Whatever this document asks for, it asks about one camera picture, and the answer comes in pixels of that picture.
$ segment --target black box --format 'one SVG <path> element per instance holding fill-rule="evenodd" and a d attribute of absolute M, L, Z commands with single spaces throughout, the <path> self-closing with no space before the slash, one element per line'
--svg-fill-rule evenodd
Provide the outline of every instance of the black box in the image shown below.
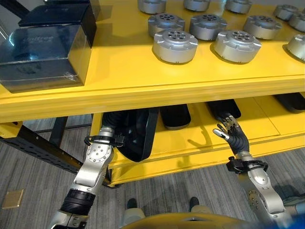
<path fill-rule="evenodd" d="M 99 16 L 99 13 L 101 11 L 101 6 L 100 6 L 99 0 L 44 0 L 44 3 L 46 5 L 88 3 L 92 7 L 92 11 L 93 11 L 96 21 Z"/>
<path fill-rule="evenodd" d="M 20 27 L 80 24 L 87 36 L 90 47 L 96 32 L 95 18 L 89 4 L 67 4 L 38 6 L 19 23 Z"/>
<path fill-rule="evenodd" d="M 10 92 L 84 85 L 91 49 L 80 25 L 18 29 L 0 45 L 0 83 Z"/>

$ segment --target yellow surface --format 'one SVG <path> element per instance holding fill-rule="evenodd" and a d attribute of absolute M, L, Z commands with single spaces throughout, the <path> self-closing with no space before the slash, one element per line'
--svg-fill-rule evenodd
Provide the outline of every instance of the yellow surface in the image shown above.
<path fill-rule="evenodd" d="M 101 3 L 85 85 L 18 94 L 0 85 L 0 122 L 304 91 L 304 64 L 282 48 L 299 33 L 286 22 L 248 64 L 224 62 L 211 52 L 211 42 L 200 41 L 190 63 L 171 65 L 152 53 L 149 15 L 138 11 L 137 1 Z M 271 15 L 274 8 L 254 5 L 248 15 Z M 184 18 L 186 30 L 200 14 L 183 9 L 182 0 L 169 0 L 167 11 Z M 207 13 L 223 14 L 228 29 L 242 29 L 247 17 L 217 3 Z"/>
<path fill-rule="evenodd" d="M 0 123 L 0 137 L 16 137 L 20 131 L 22 122 Z"/>
<path fill-rule="evenodd" d="M 265 116 L 254 98 L 236 99 L 235 101 L 242 113 L 242 117 L 238 119 L 238 122 L 250 141 L 279 135 L 277 129 Z M 191 123 L 187 128 L 178 131 L 167 130 L 159 117 L 152 153 L 144 162 L 229 148 L 223 139 L 213 134 L 217 120 L 210 114 L 206 103 L 188 104 L 188 108 L 192 118 Z M 125 158 L 115 149 L 115 155 L 109 164 L 109 168 L 130 164 L 134 165 L 134 162 Z"/>
<path fill-rule="evenodd" d="M 287 111 L 273 96 L 260 96 L 255 98 L 281 135 L 302 132 L 305 130 L 305 112 L 292 114 Z"/>
<path fill-rule="evenodd" d="M 254 157 L 305 147 L 305 112 L 287 112 L 272 96 L 236 99 L 236 103 L 242 113 L 238 122 L 249 138 Z M 188 107 L 192 121 L 185 129 L 169 131 L 158 120 L 148 159 L 135 163 L 115 149 L 109 165 L 113 169 L 112 185 L 228 161 L 232 151 L 212 133 L 217 121 L 205 103 L 188 104 Z"/>
<path fill-rule="evenodd" d="M 305 132 L 300 136 L 276 138 L 272 142 L 261 142 L 251 145 L 253 156 L 266 156 L 305 146 Z M 217 150 L 190 156 L 175 157 L 149 163 L 138 163 L 131 166 L 114 168 L 112 170 L 112 185 L 141 180 L 169 173 L 182 172 L 228 162 L 228 157 L 233 156 L 230 149 Z"/>

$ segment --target black cable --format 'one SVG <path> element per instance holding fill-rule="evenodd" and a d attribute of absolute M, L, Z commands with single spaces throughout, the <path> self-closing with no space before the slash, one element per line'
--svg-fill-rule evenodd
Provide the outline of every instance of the black cable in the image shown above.
<path fill-rule="evenodd" d="M 76 128 L 81 128 L 81 127 L 87 127 L 87 126 L 91 126 L 91 124 L 81 124 L 81 125 L 67 126 L 67 127 L 65 127 L 65 130 L 76 129 Z M 34 132 L 37 133 L 37 134 L 39 134 L 39 133 L 52 132 L 52 130 L 53 130 L 53 129 L 36 130 L 36 131 L 34 131 Z"/>

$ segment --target metal bracket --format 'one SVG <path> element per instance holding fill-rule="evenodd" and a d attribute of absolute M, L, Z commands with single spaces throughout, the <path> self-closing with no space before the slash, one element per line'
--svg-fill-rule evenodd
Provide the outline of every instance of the metal bracket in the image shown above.
<path fill-rule="evenodd" d="M 22 122 L 0 123 L 0 137 L 16 137 L 21 129 Z"/>
<path fill-rule="evenodd" d="M 81 161 L 72 157 L 23 125 L 17 136 L 11 138 L 0 137 L 0 141 L 74 174 L 76 174 L 82 166 Z"/>

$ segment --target black tray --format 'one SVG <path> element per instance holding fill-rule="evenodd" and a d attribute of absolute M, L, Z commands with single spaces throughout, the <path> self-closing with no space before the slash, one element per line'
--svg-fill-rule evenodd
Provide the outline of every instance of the black tray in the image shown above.
<path fill-rule="evenodd" d="M 162 106 L 160 114 L 164 126 L 169 130 L 180 130 L 191 122 L 191 116 L 186 104 Z"/>
<path fill-rule="evenodd" d="M 207 102 L 207 105 L 215 119 L 222 122 L 224 118 L 232 115 L 234 118 L 242 116 L 234 99 Z"/>
<path fill-rule="evenodd" d="M 127 111 L 127 117 L 116 134 L 125 136 L 125 145 L 118 150 L 128 159 L 139 162 L 148 158 L 153 147 L 159 108 L 144 108 Z"/>
<path fill-rule="evenodd" d="M 305 110 L 305 98 L 299 92 L 275 94 L 274 97 L 291 113 L 301 113 Z"/>

